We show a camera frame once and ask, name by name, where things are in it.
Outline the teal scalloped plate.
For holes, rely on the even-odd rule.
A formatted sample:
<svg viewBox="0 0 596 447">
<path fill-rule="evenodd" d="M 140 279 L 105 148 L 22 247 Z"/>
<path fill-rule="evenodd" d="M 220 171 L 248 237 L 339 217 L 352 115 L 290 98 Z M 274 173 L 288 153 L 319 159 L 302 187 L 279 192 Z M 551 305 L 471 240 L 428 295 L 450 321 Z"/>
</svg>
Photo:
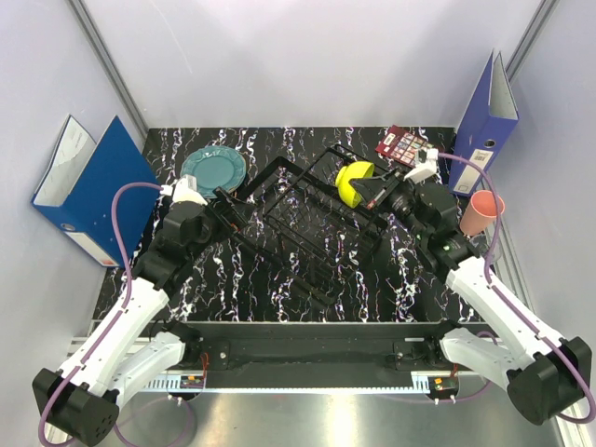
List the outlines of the teal scalloped plate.
<svg viewBox="0 0 596 447">
<path fill-rule="evenodd" d="M 192 153 L 184 160 L 181 170 L 181 176 L 195 178 L 196 190 L 206 199 L 215 198 L 218 187 L 233 193 L 244 183 L 246 174 L 243 155 L 234 148 L 218 145 Z"/>
</svg>

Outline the black wire dish rack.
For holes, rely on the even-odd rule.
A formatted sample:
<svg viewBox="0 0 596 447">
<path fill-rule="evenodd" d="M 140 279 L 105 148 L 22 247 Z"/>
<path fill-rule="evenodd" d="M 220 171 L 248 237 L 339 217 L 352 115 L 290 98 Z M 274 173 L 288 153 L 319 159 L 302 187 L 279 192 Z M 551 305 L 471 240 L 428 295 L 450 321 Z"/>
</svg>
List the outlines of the black wire dish rack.
<svg viewBox="0 0 596 447">
<path fill-rule="evenodd" d="M 340 198 L 337 175 L 360 159 L 339 143 L 305 168 L 278 156 L 237 195 L 248 223 L 233 240 L 321 305 L 337 301 L 387 229 L 375 212 Z"/>
</svg>

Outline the pink plastic cup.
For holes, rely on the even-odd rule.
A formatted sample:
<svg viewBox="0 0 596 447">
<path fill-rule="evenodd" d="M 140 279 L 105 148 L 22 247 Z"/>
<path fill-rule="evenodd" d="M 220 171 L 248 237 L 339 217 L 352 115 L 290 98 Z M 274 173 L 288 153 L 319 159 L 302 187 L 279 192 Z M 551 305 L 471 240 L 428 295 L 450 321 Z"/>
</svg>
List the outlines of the pink plastic cup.
<svg viewBox="0 0 596 447">
<path fill-rule="evenodd" d="M 505 210 L 501 196 L 489 190 L 475 192 L 460 220 L 460 230 L 469 237 L 483 232 Z"/>
</svg>

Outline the clear glass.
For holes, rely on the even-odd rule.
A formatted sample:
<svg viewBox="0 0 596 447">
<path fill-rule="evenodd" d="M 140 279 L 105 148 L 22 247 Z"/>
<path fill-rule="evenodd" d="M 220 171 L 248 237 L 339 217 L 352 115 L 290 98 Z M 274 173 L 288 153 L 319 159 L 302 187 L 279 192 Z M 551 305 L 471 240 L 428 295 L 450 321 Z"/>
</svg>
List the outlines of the clear glass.
<svg viewBox="0 0 596 447">
<path fill-rule="evenodd" d="M 477 234 L 470 239 L 471 244 L 478 250 L 480 256 L 484 258 L 490 249 L 492 239 L 485 232 Z M 502 250 L 500 243 L 497 243 L 494 250 L 492 251 L 491 265 L 497 263 L 502 257 Z"/>
</svg>

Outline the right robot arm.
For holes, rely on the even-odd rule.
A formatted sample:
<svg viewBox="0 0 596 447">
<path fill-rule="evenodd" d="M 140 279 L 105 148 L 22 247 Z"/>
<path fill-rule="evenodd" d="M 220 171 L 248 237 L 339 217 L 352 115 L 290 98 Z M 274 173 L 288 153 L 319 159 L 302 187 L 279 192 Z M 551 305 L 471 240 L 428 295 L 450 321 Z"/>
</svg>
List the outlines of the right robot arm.
<svg viewBox="0 0 596 447">
<path fill-rule="evenodd" d="M 590 347 L 550 328 L 491 273 L 461 232 L 455 199 L 445 186 L 413 183 L 398 172 L 375 176 L 370 164 L 360 176 L 341 169 L 335 185 L 352 208 L 392 213 L 413 235 L 423 266 L 470 304 L 502 341 L 494 345 L 457 323 L 444 323 L 423 345 L 428 366 L 469 368 L 505 390 L 516 410 L 535 425 L 563 417 L 582 399 L 589 412 L 580 423 L 594 421 Z"/>
</svg>

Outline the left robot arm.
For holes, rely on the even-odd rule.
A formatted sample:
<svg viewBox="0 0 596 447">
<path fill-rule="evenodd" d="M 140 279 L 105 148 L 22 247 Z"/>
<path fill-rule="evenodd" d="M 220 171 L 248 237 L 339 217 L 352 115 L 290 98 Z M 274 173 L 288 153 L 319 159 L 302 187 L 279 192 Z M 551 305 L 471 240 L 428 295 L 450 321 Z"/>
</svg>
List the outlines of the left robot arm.
<svg viewBox="0 0 596 447">
<path fill-rule="evenodd" d="M 100 443 L 117 431 L 126 404 L 167 368 L 183 369 L 205 362 L 201 334 L 173 321 L 135 354 L 129 349 L 150 320 L 190 278 L 196 258 L 211 244 L 240 234 L 254 205 L 222 188 L 207 201 L 184 178 L 173 185 L 147 182 L 120 187 L 112 200 L 111 220 L 120 249 L 125 247 L 118 221 L 120 198 L 146 188 L 173 202 L 147 251 L 136 264 L 125 263 L 125 295 L 111 308 L 87 341 L 55 371 L 41 370 L 33 380 L 40 411 L 37 436 L 51 445 L 46 427 L 66 434 L 65 445 Z"/>
</svg>

